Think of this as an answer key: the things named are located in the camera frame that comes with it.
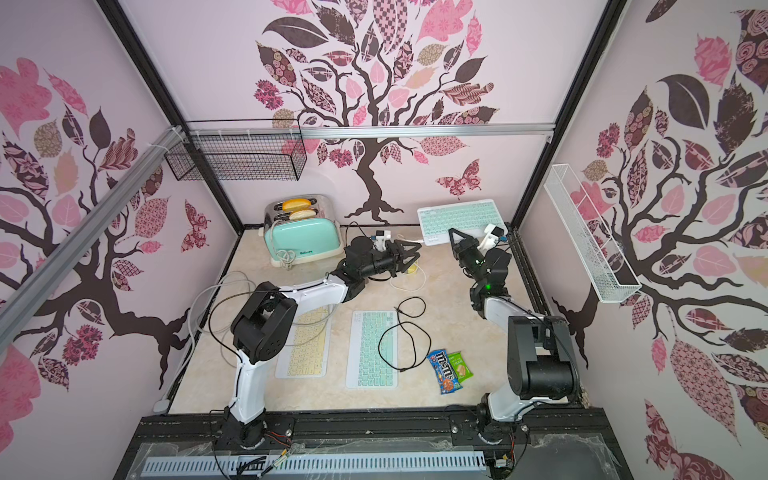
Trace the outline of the green wireless keyboard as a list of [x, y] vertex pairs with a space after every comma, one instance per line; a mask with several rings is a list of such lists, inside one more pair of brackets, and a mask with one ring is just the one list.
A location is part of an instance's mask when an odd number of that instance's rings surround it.
[[423, 207], [417, 210], [417, 217], [425, 246], [448, 243], [451, 228], [476, 238], [484, 237], [489, 225], [500, 228], [503, 236], [508, 233], [508, 227], [491, 199]]
[[352, 316], [346, 387], [394, 389], [398, 385], [398, 340], [394, 311], [355, 311]]

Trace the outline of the yellow wireless keyboard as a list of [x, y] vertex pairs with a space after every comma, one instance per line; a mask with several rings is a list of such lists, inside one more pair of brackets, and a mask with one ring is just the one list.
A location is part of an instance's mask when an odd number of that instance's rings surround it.
[[277, 379], [325, 376], [334, 311], [334, 306], [326, 305], [304, 313], [294, 321], [288, 343], [277, 357]]

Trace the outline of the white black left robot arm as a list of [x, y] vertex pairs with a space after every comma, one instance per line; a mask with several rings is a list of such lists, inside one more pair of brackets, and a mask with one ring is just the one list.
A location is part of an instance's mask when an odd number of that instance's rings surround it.
[[378, 247], [360, 236], [344, 248], [345, 257], [322, 280], [292, 287], [269, 281], [257, 285], [230, 326], [237, 371], [224, 413], [224, 434], [245, 447], [263, 441], [268, 366], [286, 347], [296, 317], [354, 299], [379, 274], [407, 272], [419, 259], [420, 249], [419, 243], [406, 240], [386, 240]]

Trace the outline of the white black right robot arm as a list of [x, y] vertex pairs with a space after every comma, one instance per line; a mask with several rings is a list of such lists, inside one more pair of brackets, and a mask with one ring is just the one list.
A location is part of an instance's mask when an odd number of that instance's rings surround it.
[[579, 402], [580, 376], [565, 320], [527, 310], [512, 299], [506, 286], [509, 252], [455, 228], [448, 238], [454, 259], [474, 280], [472, 309], [506, 335], [506, 380], [477, 405], [478, 433], [493, 424], [520, 424], [540, 405]]

